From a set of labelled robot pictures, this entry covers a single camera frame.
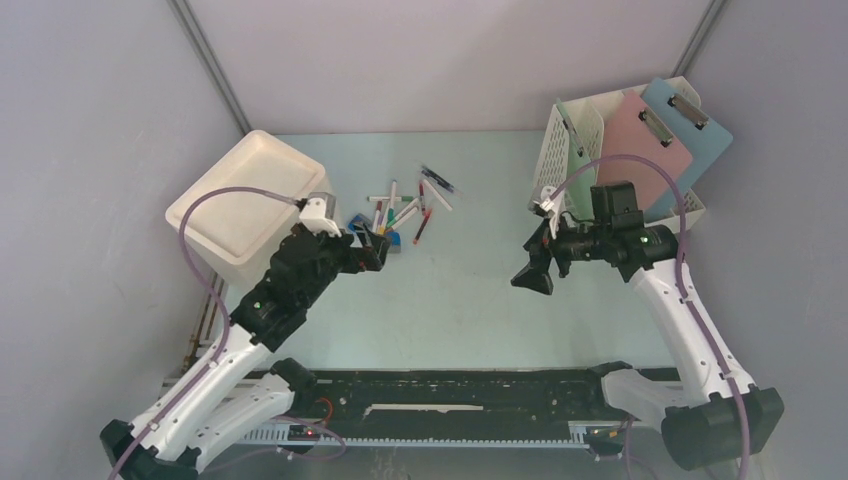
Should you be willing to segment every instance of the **clipboard clip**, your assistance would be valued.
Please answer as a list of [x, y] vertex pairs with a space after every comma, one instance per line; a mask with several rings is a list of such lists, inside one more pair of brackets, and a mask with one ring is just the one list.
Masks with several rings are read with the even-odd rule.
[[645, 122], [645, 125], [648, 127], [648, 130], [657, 137], [657, 140], [660, 141], [660, 145], [668, 148], [671, 145], [671, 142], [674, 141], [674, 135], [671, 131], [662, 123], [662, 120], [657, 117], [657, 114], [654, 113], [650, 108], [644, 108], [641, 112], [639, 112], [639, 120]]
[[687, 120], [692, 122], [695, 125], [695, 128], [698, 130], [703, 130], [704, 127], [707, 126], [707, 123], [710, 121], [710, 117], [708, 117], [704, 112], [701, 111], [700, 108], [692, 105], [692, 102], [686, 100], [683, 95], [675, 93], [668, 99], [668, 105], [670, 107], [674, 107], [680, 112], [681, 115], [686, 117]]
[[568, 131], [571, 141], [574, 142], [576, 146], [577, 156], [583, 157], [583, 154], [586, 153], [586, 149], [583, 148], [583, 142], [580, 140], [580, 136], [577, 135], [577, 129], [574, 127], [571, 117], [568, 116], [568, 112], [565, 111], [565, 106], [562, 104], [562, 100], [558, 98], [557, 110], [559, 111], [559, 115], [562, 117], [562, 124], [565, 125], [565, 130]]

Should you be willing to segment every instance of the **pile of markers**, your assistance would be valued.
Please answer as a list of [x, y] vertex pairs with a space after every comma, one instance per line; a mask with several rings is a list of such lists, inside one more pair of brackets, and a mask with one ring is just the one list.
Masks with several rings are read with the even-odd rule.
[[[435, 198], [438, 203], [441, 203], [449, 212], [453, 210], [453, 207], [450, 203], [448, 203], [447, 199], [445, 199], [445, 196], [442, 195], [438, 188], [436, 188], [433, 184], [435, 183], [446, 192], [454, 195], [460, 195], [459, 190], [457, 190], [456, 187], [450, 184], [443, 177], [439, 176], [436, 172], [425, 166], [421, 167], [421, 175], [422, 178], [418, 181], [418, 196], [399, 196], [397, 194], [397, 181], [392, 180], [392, 186], [389, 190], [388, 196], [368, 197], [368, 201], [377, 202], [377, 211], [374, 212], [373, 223], [375, 232], [380, 235], [387, 235], [394, 232], [420, 211], [423, 219], [421, 220], [421, 226], [418, 227], [418, 233], [415, 234], [415, 239], [412, 240], [413, 245], [418, 245], [418, 242], [421, 240], [421, 234], [424, 232], [424, 227], [427, 226], [427, 223], [430, 221], [430, 217], [433, 216], [434, 202], [431, 202], [429, 208], [427, 207], [424, 196], [425, 190], [429, 191], [433, 198]], [[406, 206], [395, 214], [395, 204], [397, 203], [406, 203]]]

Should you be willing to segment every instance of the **pink clipboard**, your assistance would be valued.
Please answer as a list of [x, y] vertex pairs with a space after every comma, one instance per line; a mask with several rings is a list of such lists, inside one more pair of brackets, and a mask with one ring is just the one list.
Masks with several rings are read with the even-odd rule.
[[[692, 163], [692, 154], [633, 91], [604, 125], [601, 156], [628, 153], [659, 165], [677, 180]], [[627, 180], [636, 188], [636, 203], [647, 210], [669, 187], [651, 167], [641, 163], [607, 162], [598, 167], [598, 184]]]

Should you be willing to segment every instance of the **container lid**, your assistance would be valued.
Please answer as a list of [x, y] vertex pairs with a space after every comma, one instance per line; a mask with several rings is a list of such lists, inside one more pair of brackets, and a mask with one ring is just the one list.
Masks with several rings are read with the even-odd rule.
[[[192, 202], [223, 187], [246, 186], [303, 198], [324, 180], [324, 167], [261, 130], [248, 133], [165, 213], [174, 228]], [[287, 203], [248, 192], [205, 201], [188, 222], [186, 236], [230, 264], [248, 261], [286, 220], [297, 215]]]

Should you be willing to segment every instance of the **light blue tabletop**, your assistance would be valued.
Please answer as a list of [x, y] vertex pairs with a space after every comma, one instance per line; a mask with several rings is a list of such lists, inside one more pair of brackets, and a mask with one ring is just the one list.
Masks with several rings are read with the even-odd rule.
[[[603, 262], [553, 274], [547, 297], [510, 286], [539, 219], [527, 209], [544, 132], [284, 135], [324, 165], [343, 221], [374, 214], [368, 195], [417, 195], [425, 163], [456, 185], [454, 211], [435, 206], [400, 228], [402, 252], [379, 273], [339, 275], [278, 352], [308, 368], [533, 369], [612, 360], [673, 365], [646, 307]], [[244, 292], [231, 291], [228, 306]]]

